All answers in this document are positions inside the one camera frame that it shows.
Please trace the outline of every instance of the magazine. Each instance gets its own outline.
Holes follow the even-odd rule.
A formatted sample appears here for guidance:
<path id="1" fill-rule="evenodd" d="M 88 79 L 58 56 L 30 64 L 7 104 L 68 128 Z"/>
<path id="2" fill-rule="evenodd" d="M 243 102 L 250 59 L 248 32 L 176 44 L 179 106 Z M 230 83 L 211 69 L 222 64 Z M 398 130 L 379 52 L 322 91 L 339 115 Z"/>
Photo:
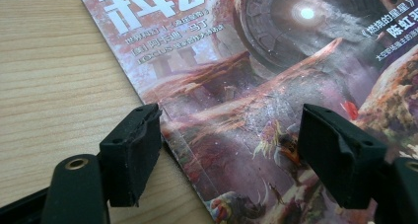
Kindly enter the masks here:
<path id="1" fill-rule="evenodd" d="M 299 157 L 304 103 L 418 158 L 418 0 L 82 1 L 216 223 L 373 221 Z"/>

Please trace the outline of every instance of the wooden table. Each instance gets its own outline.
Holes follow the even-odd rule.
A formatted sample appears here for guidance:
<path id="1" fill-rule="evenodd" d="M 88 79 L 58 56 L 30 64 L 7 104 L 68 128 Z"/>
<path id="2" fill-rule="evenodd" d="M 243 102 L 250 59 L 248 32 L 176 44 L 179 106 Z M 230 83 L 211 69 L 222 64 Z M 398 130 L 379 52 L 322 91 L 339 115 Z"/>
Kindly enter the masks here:
<path id="1" fill-rule="evenodd" d="M 61 160 L 97 154 L 139 98 L 81 0 L 0 0 L 0 206 L 49 186 Z M 210 223 L 161 151 L 139 208 L 113 223 Z"/>

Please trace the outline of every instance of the magazine title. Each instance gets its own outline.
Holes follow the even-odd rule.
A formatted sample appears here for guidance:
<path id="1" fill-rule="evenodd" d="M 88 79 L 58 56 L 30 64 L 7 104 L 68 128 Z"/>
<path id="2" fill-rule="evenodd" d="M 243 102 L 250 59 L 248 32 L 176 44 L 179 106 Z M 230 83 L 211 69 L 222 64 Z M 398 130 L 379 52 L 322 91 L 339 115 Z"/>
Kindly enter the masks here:
<path id="1" fill-rule="evenodd" d="M 169 18 L 175 15 L 172 0 L 99 0 L 106 3 L 104 10 L 120 35 L 142 27 L 141 17 L 161 12 Z M 178 9 L 188 11 L 205 3 L 205 0 L 178 0 Z M 132 5 L 140 11 L 132 11 Z"/>

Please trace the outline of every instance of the table surface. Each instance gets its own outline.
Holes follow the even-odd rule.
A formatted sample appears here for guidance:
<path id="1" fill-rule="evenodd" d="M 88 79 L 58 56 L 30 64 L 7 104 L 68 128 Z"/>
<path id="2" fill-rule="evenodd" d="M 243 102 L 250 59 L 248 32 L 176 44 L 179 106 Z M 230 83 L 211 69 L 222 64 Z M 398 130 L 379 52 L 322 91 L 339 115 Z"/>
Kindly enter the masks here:
<path id="1" fill-rule="evenodd" d="M 138 96 L 81 0 L 0 0 L 0 206 L 49 186 L 70 156 L 99 143 Z M 139 208 L 110 208 L 112 223 L 210 223 L 162 149 Z"/>

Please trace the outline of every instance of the clamp jaw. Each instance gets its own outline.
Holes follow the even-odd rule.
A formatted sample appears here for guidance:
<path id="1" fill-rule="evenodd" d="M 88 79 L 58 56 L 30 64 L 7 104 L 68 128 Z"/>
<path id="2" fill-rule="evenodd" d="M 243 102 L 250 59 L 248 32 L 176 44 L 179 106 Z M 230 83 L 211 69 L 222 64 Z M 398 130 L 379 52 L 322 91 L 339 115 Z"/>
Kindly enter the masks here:
<path id="1" fill-rule="evenodd" d="M 109 223 L 111 206 L 138 205 L 162 147 L 157 104 L 133 110 L 100 144 L 98 156 L 60 162 L 51 185 L 0 209 L 0 223 Z"/>
<path id="2" fill-rule="evenodd" d="M 418 161 L 384 160 L 387 150 L 345 118 L 304 105 L 298 149 L 341 207 L 378 203 L 375 223 L 418 223 Z"/>

